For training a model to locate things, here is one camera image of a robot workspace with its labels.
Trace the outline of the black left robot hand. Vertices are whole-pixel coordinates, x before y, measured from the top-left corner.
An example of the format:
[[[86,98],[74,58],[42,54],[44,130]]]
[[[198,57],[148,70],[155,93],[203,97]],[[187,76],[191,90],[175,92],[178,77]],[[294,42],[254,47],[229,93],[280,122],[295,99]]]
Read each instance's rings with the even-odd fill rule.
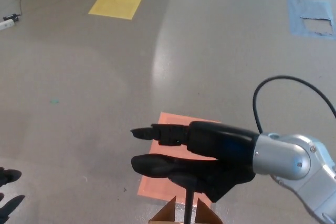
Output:
[[[1,167],[1,187],[19,180],[21,175],[21,171]],[[18,195],[1,207],[1,223],[8,221],[9,215],[20,205],[24,198],[25,195]]]

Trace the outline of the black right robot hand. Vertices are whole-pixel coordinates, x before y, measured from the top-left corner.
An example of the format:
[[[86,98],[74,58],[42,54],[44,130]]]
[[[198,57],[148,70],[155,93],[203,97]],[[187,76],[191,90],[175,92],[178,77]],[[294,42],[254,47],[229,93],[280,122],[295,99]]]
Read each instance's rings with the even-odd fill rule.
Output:
[[[132,129],[134,137],[156,140],[161,146],[186,146],[204,160],[163,154],[134,156],[135,172],[149,178],[168,178],[171,182],[218,202],[234,186],[254,179],[253,154],[258,134],[214,122],[193,121],[189,125],[152,124]]]

